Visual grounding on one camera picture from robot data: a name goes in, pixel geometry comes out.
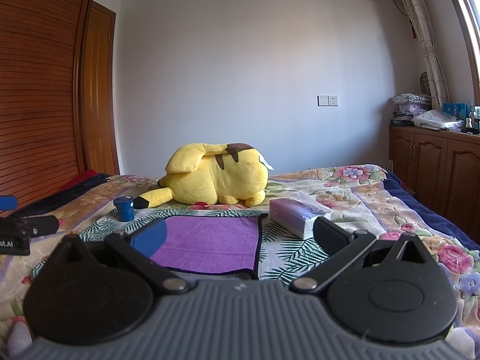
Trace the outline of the purple tissue pack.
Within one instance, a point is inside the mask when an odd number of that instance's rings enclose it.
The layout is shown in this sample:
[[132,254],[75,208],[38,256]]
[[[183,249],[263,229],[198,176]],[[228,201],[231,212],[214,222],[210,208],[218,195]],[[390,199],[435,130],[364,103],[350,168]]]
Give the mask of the purple tissue pack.
[[269,202],[269,217],[301,240],[313,237],[313,226],[318,217],[330,219],[332,210],[315,198],[297,193]]

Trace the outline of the white wall switch socket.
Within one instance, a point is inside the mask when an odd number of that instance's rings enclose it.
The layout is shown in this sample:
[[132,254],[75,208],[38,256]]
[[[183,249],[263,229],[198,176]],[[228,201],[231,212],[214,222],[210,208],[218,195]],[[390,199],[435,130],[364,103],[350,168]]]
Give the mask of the white wall switch socket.
[[338,96],[336,95],[318,95],[317,105],[319,107],[337,107]]

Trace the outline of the wooden slatted wardrobe door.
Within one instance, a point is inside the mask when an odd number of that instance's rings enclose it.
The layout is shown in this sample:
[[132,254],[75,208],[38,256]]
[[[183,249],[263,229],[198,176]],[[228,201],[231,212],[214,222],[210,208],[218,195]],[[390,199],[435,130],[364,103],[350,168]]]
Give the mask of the wooden slatted wardrobe door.
[[20,207],[84,171],[80,67],[92,0],[1,0],[1,194]]

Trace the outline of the floral bed blanket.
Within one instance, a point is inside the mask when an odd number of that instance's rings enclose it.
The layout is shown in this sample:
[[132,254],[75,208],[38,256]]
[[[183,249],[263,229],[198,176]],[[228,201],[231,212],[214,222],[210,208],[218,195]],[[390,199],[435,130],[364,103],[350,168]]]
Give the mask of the floral bed blanket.
[[[154,186],[154,180],[145,177],[111,176],[108,182],[44,214],[58,219],[58,232],[34,239],[30,255],[1,257],[1,320],[22,314],[24,295],[61,236],[80,235],[89,225],[116,211],[113,205],[116,197],[136,196]],[[417,235],[446,274],[456,295],[458,314],[448,334],[448,343],[468,359],[479,356],[479,246],[452,222],[408,194],[395,175],[375,165],[318,168],[274,175],[266,192],[268,200],[303,192],[328,206],[333,222],[349,232],[367,230],[389,241],[404,233]],[[169,202],[153,209],[267,211],[268,208],[267,203],[246,208],[242,204]]]

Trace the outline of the blue boxes on cabinet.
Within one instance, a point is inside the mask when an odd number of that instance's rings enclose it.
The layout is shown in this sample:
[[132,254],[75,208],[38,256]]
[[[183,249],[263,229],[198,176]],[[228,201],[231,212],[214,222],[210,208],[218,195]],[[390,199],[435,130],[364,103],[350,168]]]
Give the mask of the blue boxes on cabinet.
[[456,117],[456,119],[465,120],[469,114],[469,106],[466,103],[444,103],[442,105],[442,111],[450,116]]

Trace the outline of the yellow Pikachu plush toy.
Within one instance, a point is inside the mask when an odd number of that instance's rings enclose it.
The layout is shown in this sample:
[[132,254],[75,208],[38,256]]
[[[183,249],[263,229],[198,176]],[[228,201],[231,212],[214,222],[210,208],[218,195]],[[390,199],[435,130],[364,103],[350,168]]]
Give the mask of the yellow Pikachu plush toy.
[[272,167],[248,144],[183,145],[169,159],[158,188],[133,200],[135,209],[161,206],[172,200],[193,205],[260,205]]

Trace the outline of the wooden room door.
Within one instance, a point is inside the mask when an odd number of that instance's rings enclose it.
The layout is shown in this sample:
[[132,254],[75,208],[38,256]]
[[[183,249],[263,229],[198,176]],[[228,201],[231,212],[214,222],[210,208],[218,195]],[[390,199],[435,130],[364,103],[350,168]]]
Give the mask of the wooden room door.
[[116,14],[93,2],[85,33],[81,72],[81,127],[86,165],[119,172],[113,112],[113,49]]

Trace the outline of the blue cylindrical container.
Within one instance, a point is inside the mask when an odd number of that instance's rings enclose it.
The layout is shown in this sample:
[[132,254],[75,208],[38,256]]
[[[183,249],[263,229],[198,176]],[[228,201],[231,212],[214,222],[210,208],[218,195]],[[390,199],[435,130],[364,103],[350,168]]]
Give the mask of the blue cylindrical container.
[[113,205],[121,222],[129,222],[135,219],[134,199],[131,196],[117,197],[113,200]]

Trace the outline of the dark navy red blanket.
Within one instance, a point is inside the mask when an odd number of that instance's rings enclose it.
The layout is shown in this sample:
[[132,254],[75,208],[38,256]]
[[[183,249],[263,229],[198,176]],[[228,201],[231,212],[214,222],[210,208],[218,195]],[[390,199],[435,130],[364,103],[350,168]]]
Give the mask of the dark navy red blanket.
[[88,191],[108,182],[110,175],[88,170],[80,173],[63,185],[57,192],[32,202],[8,215],[8,218],[22,218],[47,214],[86,194]]

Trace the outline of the white folded cloth bundle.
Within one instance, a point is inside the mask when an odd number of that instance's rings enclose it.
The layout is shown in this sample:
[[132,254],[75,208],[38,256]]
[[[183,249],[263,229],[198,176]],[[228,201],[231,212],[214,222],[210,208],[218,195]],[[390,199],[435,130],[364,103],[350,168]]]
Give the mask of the white folded cloth bundle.
[[455,130],[462,129],[464,126],[461,119],[439,110],[430,110],[416,115],[412,122],[416,127],[433,130]]

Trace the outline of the wooden side cabinet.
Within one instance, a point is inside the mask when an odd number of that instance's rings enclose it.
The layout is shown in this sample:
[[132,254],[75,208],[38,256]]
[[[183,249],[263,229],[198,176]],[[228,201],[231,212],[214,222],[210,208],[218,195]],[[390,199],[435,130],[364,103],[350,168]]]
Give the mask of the wooden side cabinet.
[[479,236],[479,136],[391,126],[393,173],[419,203]]

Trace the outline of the stack of folded linens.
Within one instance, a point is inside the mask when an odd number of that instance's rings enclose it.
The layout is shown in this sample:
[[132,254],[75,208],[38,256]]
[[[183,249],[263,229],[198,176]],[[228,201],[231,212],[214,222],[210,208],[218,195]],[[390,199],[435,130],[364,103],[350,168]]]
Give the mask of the stack of folded linens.
[[431,109],[431,97],[418,94],[400,94],[391,99],[393,115],[392,126],[411,127],[413,118]]

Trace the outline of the palm leaf print cloth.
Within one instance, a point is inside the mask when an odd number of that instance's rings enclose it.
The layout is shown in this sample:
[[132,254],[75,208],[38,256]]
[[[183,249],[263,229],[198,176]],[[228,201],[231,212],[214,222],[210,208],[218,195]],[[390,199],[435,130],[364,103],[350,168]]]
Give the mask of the palm leaf print cloth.
[[187,209],[153,209],[138,210],[135,219],[121,222],[118,213],[111,211],[101,219],[80,232],[84,242],[98,245],[107,236],[116,232],[128,235],[149,224],[155,219],[165,220],[172,216],[196,217],[255,217],[261,219],[261,239],[259,248],[258,278],[261,280],[280,280],[285,284],[293,281],[300,274],[318,266],[326,260],[327,254],[313,238],[301,240],[281,225],[273,222],[264,211],[258,210],[187,210]]

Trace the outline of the wooden window frame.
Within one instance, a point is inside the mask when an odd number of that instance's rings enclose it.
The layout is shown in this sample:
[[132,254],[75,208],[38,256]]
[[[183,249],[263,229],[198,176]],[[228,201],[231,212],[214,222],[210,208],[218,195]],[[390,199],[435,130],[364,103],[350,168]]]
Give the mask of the wooden window frame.
[[479,105],[479,0],[451,0],[465,39],[473,81],[474,105]]

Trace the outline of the purple and grey towel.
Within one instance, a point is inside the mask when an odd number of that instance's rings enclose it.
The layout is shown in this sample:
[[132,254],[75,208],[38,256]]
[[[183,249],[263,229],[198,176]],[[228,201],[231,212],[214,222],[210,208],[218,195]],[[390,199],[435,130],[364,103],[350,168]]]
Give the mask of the purple and grey towel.
[[203,275],[245,273],[258,278],[261,217],[172,216],[153,236],[149,257],[174,271]]

